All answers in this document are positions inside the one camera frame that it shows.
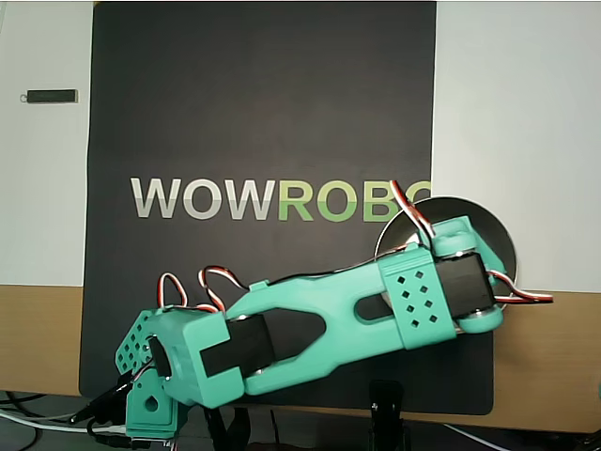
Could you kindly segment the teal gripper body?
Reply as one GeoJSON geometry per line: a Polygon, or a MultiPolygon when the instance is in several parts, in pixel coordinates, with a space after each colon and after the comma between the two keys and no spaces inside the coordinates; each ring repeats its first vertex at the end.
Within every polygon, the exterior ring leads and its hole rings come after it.
{"type": "Polygon", "coordinates": [[[507,271],[504,264],[497,254],[492,250],[492,248],[485,242],[478,232],[474,233],[474,237],[476,242],[476,251],[483,261],[485,272],[489,273],[490,271],[493,271],[506,275],[507,271]]]}

